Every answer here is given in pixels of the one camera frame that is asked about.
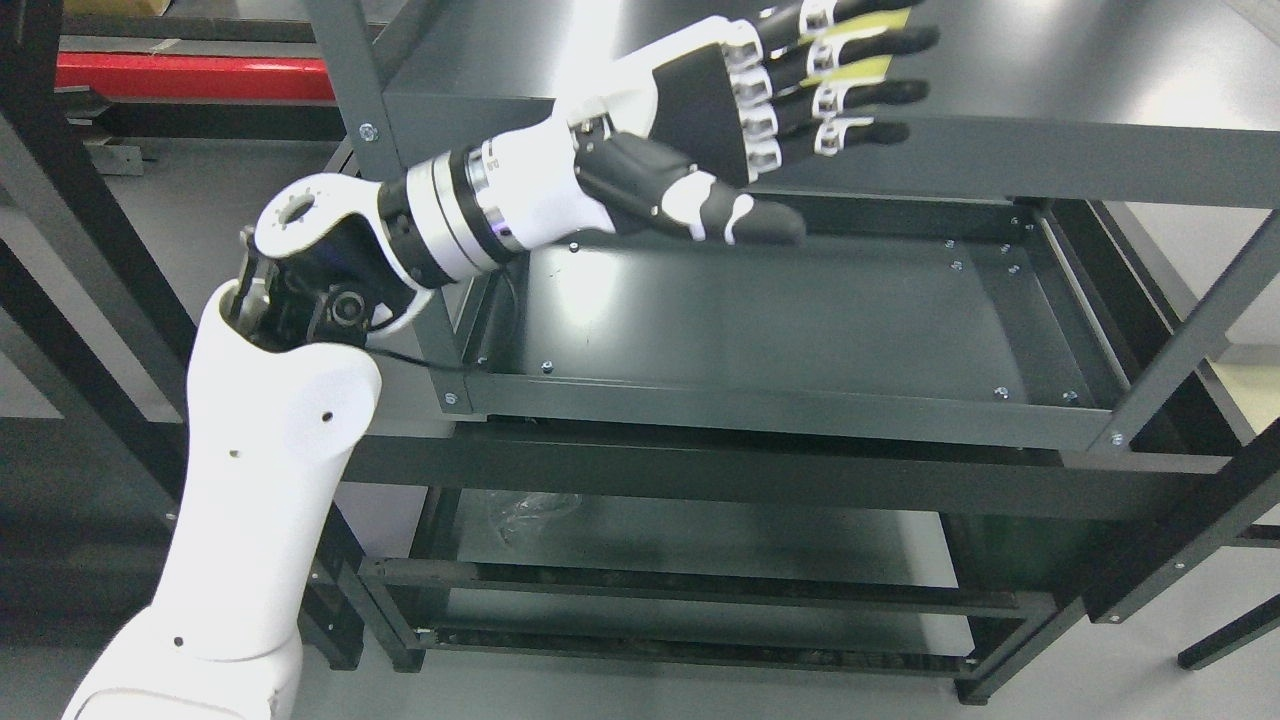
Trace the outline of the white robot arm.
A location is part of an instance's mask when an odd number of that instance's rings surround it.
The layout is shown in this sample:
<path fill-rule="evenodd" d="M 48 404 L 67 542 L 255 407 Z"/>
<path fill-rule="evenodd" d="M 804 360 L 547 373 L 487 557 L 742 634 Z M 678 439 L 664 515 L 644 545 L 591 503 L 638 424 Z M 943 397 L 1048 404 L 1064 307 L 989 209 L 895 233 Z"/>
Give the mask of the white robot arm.
<path fill-rule="evenodd" d="M 490 170 L 483 145 L 390 181 L 307 176 L 261 210 L 239 278 L 198 323 L 186 486 L 157 588 L 64 717 L 291 716 L 314 555 L 381 393 L 367 341 L 518 251 L 489 204 Z"/>

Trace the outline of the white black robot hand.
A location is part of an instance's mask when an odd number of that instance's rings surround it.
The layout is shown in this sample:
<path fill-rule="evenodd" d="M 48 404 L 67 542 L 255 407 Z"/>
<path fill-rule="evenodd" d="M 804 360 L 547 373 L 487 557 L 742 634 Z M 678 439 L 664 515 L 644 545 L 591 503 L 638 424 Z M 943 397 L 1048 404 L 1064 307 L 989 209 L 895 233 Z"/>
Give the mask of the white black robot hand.
<path fill-rule="evenodd" d="M 458 164 L 472 187 L 463 210 L 472 233 L 503 263 L 580 231 L 800 243 L 803 217 L 748 187 L 812 158 L 909 137 L 876 110 L 924 100 L 925 81 L 838 77 L 937 45 L 933 26 L 852 27 L 909 8 L 782 1 L 749 18 L 710 15 L 571 79 L 545 120 Z"/>

